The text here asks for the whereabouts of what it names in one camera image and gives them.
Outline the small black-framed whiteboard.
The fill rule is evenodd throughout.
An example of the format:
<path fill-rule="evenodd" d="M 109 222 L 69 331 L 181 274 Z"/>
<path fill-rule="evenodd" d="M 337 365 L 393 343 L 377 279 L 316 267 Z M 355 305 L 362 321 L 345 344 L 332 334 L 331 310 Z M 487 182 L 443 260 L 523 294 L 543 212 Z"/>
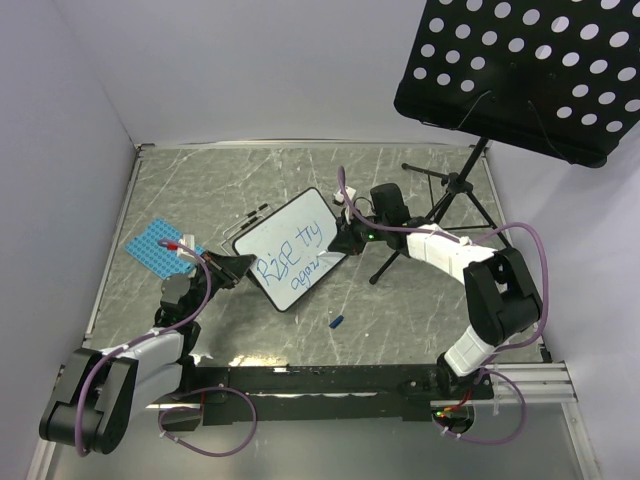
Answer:
<path fill-rule="evenodd" d="M 285 312 L 345 259 L 340 253 L 319 256 L 336 234 L 335 215 L 311 187 L 277 209 L 263 204 L 241 217 L 223 232 L 220 248 L 253 254 L 250 279 L 276 311 Z"/>

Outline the blue marker cap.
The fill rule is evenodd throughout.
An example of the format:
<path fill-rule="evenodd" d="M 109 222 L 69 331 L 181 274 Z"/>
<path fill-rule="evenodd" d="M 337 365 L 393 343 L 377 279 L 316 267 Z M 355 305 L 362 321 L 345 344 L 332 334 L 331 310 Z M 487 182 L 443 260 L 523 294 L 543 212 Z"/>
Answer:
<path fill-rule="evenodd" d="M 344 321 L 344 316 L 343 315 L 339 315 L 338 317 L 336 317 L 330 324 L 329 327 L 331 329 L 336 329 L 338 326 L 340 326 L 342 324 L 342 322 Z"/>

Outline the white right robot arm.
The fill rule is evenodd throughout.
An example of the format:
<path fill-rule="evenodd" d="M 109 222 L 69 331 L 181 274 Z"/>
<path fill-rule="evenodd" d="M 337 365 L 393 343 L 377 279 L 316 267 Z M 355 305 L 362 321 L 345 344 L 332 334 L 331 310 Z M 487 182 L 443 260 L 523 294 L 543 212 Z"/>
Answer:
<path fill-rule="evenodd" d="M 356 193 L 338 178 L 335 202 L 342 207 L 337 234 L 328 251 L 361 254 L 373 242 L 385 243 L 394 253 L 426 263 L 458 281 L 465 290 L 469 326 L 437 361 L 438 390 L 458 398 L 472 384 L 472 376 L 499 353 L 535 343 L 549 313 L 549 275 L 546 252 L 538 233 L 524 225 L 538 250 L 542 284 L 537 286 L 522 254 L 513 247 L 501 250 L 480 240 L 458 237 L 424 217 L 413 217 L 394 183 L 370 191 L 371 215 L 356 207 Z M 534 328 L 527 340 L 512 338 Z"/>

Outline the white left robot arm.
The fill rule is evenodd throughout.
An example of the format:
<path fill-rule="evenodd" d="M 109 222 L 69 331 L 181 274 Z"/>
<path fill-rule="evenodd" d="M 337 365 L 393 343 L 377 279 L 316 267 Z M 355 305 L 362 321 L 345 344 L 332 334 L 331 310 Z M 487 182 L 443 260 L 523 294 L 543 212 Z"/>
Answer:
<path fill-rule="evenodd" d="M 161 285 L 153 327 L 116 347 L 76 349 L 62 365 L 39 423 L 41 439 L 109 454 L 121 442 L 130 419 L 165 395 L 177 402 L 198 387 L 190 353 L 201 328 L 196 319 L 222 289 L 232 289 L 249 272 L 254 255 L 206 251 L 191 274 L 177 273 Z"/>

